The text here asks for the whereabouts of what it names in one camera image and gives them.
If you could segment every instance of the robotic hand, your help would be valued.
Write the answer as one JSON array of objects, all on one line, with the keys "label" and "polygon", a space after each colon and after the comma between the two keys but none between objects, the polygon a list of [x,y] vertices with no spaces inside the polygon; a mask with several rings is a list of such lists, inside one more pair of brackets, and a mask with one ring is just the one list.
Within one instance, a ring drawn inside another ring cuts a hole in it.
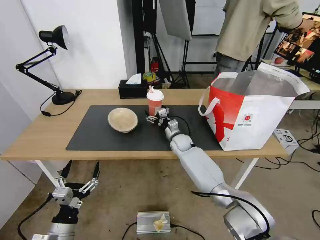
[{"label": "robotic hand", "polygon": [[87,197],[99,184],[98,178],[100,171],[99,162],[97,162],[92,179],[86,184],[67,183],[66,178],[69,174],[71,163],[72,160],[70,160],[62,170],[60,177],[56,178],[59,187],[56,187],[53,193],[49,194],[49,198],[54,199],[54,201],[60,205],[59,213],[52,219],[50,231],[47,235],[34,234],[32,240],[74,239],[74,228],[78,223],[77,215],[82,205],[82,199]]},{"label": "robotic hand", "polygon": [[170,147],[197,188],[204,193],[220,195],[213,196],[213,201],[218,206],[226,209],[233,207],[224,215],[229,232],[236,240],[269,237],[263,233],[275,224],[270,213],[250,193],[236,190],[226,184],[218,165],[201,148],[195,146],[189,136],[182,134],[177,120],[170,120],[164,111],[168,113],[167,109],[162,108],[155,117],[147,117],[147,121],[159,126],[167,123],[165,134],[170,141]]}]

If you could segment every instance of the black tissue box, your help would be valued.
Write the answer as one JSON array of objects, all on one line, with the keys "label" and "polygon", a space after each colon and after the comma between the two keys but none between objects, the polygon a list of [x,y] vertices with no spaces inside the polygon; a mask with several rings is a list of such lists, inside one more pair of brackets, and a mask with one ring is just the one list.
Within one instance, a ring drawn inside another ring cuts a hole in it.
[{"label": "black tissue box", "polygon": [[120,80],[118,87],[120,98],[147,98],[147,80],[142,79],[140,84],[126,84],[127,81]]}]

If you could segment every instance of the white bag handle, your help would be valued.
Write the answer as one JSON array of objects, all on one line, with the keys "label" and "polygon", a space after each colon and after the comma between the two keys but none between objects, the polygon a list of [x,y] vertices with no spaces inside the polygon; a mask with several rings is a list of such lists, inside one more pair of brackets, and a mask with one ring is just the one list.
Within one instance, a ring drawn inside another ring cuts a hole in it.
[{"label": "white bag handle", "polygon": [[214,98],[214,99],[211,101],[211,103],[209,104],[209,106],[208,106],[207,110],[205,111],[205,113],[202,113],[201,110],[200,110],[200,107],[202,106],[205,93],[206,93],[206,90],[204,90],[204,92],[203,92],[203,94],[202,94],[202,96],[201,96],[201,98],[200,98],[200,100],[199,100],[198,112],[199,112],[199,114],[200,114],[201,116],[207,116],[207,115],[213,110],[213,108],[216,106],[216,104],[217,104],[217,103],[220,103],[220,99]]}]

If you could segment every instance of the lamp base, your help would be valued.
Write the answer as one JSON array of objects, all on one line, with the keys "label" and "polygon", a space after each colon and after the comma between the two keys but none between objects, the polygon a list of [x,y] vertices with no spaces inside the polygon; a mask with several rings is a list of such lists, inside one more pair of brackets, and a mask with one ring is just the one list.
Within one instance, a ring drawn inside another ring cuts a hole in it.
[{"label": "lamp base", "polygon": [[75,96],[72,92],[62,92],[52,97],[52,103],[55,105],[64,105],[73,102]]}]

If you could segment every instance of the wooden table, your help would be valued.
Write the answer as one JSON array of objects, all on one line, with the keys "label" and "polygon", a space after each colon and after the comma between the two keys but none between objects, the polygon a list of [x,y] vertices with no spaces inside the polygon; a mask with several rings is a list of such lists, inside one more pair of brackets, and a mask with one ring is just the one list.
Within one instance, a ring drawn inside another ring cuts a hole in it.
[{"label": "wooden table", "polygon": [[[164,105],[198,105],[204,89],[163,89]],[[3,160],[35,160],[56,185],[58,173],[50,160],[108,160],[108,159],[176,159],[171,151],[67,151],[65,148],[91,105],[147,105],[146,99],[120,99],[117,89],[84,89],[74,105],[60,116],[39,115],[1,156]],[[68,106],[52,103],[46,108],[51,114]],[[271,136],[261,150],[206,151],[211,158],[251,158],[239,171],[234,187],[239,188],[259,157],[287,156]]]}]

